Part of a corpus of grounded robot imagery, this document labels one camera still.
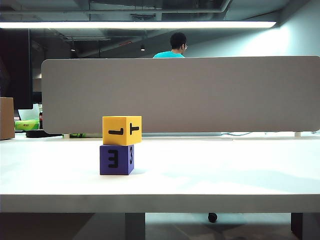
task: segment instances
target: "cardboard box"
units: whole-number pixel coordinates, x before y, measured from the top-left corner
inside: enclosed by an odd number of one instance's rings
[[[0,140],[15,137],[14,99],[0,97]]]

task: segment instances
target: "black hair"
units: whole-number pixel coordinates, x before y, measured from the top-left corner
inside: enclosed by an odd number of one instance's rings
[[[170,38],[170,44],[172,49],[179,49],[182,44],[186,44],[187,38],[182,32],[174,33]]]

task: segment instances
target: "cube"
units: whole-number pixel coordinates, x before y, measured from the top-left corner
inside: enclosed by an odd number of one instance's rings
[[[129,175],[134,169],[134,145],[101,145],[100,175]]]
[[[103,145],[129,146],[142,140],[141,116],[104,116],[102,118]]]

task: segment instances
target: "teal shirt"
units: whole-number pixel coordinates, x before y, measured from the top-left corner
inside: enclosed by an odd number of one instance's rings
[[[180,53],[174,53],[172,51],[164,51],[164,52],[159,52],[153,57],[154,59],[157,58],[184,58],[184,56]]]

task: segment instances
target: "ceiling light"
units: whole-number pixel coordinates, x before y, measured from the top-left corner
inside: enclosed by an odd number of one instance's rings
[[[0,22],[2,29],[225,29],[271,28],[274,21],[43,21]]]

